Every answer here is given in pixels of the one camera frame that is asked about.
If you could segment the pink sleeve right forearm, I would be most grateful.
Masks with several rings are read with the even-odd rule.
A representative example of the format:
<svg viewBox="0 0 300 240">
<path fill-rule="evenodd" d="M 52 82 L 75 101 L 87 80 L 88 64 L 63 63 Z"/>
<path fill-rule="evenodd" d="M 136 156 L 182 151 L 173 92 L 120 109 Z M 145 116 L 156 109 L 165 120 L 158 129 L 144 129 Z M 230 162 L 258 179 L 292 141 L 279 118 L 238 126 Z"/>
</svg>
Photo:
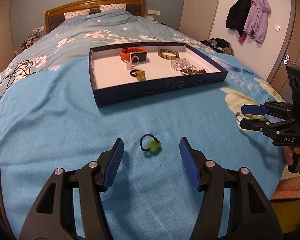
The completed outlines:
<svg viewBox="0 0 300 240">
<path fill-rule="evenodd" d="M 272 200 L 281 199 L 300 199 L 300 176 L 279 181 Z"/>
</svg>

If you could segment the person's right hand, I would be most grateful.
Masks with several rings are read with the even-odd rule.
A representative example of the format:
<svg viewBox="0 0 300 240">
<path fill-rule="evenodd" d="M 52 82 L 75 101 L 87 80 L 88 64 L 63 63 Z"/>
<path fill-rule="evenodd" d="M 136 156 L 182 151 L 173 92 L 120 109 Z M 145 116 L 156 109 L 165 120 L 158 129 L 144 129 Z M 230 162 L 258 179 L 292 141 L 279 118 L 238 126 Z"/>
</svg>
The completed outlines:
<svg viewBox="0 0 300 240">
<path fill-rule="evenodd" d="M 295 159 L 298 159 L 300 162 L 300 146 L 297 147 L 290 147 L 285 146 L 284 147 L 284 159 L 285 163 L 288 166 L 288 171 L 291 173 L 300 173 L 300 169 L 298 171 L 294 170 L 294 161 Z"/>
</svg>

